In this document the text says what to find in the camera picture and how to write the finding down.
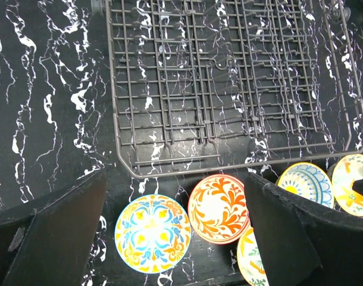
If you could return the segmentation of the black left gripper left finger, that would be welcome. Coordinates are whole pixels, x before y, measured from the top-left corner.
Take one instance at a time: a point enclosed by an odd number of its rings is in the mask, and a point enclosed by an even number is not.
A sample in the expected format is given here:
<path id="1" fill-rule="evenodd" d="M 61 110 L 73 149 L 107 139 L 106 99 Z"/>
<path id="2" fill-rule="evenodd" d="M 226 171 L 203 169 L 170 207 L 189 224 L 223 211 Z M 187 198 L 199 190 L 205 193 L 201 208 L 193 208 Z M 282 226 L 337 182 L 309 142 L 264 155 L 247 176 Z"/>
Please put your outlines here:
<path id="1" fill-rule="evenodd" d="M 98 171 L 0 212 L 0 285 L 80 285 L 106 191 Z"/>

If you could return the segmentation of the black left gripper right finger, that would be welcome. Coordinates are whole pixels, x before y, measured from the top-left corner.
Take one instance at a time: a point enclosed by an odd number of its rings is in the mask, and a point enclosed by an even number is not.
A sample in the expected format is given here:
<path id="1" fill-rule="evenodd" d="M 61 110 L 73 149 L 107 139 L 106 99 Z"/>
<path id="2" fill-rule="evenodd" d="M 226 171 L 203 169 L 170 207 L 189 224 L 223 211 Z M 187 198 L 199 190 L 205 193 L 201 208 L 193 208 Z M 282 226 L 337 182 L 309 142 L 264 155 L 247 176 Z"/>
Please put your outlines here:
<path id="1" fill-rule="evenodd" d="M 363 218 L 251 173 L 245 197 L 270 285 L 363 285 Z"/>

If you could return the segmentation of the yellow rim leaf bowl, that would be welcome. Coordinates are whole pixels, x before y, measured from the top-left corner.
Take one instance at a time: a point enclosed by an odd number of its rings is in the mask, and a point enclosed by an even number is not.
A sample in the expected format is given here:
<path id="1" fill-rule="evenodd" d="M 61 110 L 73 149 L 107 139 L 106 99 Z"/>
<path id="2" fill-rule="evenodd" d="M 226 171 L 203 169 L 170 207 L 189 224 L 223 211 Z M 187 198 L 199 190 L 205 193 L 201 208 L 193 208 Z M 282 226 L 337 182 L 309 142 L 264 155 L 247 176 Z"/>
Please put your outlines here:
<path id="1" fill-rule="evenodd" d="M 255 286 L 268 286 L 253 227 L 247 227 L 237 244 L 237 263 L 246 282 Z"/>

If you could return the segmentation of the blue scalloped sun bowl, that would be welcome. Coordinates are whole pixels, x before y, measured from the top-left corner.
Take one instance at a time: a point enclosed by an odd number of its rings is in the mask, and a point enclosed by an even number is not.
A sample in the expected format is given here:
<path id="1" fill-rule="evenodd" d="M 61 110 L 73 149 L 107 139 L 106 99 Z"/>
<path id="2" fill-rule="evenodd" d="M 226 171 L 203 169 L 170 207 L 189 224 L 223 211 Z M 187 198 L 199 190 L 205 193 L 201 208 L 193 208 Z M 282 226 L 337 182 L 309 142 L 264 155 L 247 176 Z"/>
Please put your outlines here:
<path id="1" fill-rule="evenodd" d="M 333 208 L 333 185 L 320 167 L 308 162 L 300 162 L 288 167 L 278 178 L 276 184 L 293 194 Z"/>

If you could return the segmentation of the red orange floral bowl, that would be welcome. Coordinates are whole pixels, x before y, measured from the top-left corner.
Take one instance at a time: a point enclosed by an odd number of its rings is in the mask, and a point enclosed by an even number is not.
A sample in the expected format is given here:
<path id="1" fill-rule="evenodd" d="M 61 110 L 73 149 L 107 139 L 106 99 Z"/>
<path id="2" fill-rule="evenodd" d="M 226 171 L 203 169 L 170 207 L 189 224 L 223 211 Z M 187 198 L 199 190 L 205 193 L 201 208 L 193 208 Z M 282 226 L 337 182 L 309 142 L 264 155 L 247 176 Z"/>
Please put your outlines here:
<path id="1" fill-rule="evenodd" d="M 190 194 L 187 212 L 197 235 L 213 244 L 238 240 L 250 225 L 245 186 L 231 175 L 203 178 Z"/>

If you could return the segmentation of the blue and yellow patterned bowl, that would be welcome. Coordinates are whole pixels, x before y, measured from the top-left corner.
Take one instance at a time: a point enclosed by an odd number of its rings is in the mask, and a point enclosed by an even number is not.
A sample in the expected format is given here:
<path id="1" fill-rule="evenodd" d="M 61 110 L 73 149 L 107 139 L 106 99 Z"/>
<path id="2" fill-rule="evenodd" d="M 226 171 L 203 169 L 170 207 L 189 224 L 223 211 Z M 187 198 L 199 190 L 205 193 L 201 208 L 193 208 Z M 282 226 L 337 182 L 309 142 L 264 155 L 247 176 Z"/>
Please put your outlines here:
<path id="1" fill-rule="evenodd" d="M 120 213 L 114 242 L 121 259 L 135 271 L 161 273 L 174 268 L 188 251 L 192 228 L 184 208 L 160 194 L 141 196 Z"/>

